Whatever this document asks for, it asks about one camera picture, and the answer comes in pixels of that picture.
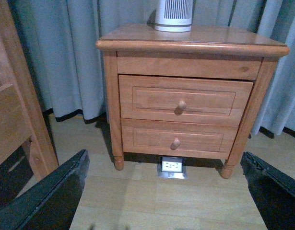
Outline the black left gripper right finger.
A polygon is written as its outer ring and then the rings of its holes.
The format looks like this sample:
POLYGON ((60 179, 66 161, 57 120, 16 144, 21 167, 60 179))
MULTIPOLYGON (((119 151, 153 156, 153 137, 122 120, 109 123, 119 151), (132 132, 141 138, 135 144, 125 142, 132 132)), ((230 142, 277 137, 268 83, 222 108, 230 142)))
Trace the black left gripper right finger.
POLYGON ((295 230, 295 179, 250 152, 240 164, 267 229, 295 230))

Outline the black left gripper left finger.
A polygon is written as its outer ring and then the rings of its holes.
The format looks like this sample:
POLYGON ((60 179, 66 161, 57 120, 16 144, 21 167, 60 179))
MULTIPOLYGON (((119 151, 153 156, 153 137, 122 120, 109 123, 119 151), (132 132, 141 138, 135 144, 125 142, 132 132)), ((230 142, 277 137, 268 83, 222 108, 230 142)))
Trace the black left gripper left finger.
POLYGON ((89 168, 83 149, 0 209, 0 230, 68 230, 89 168))

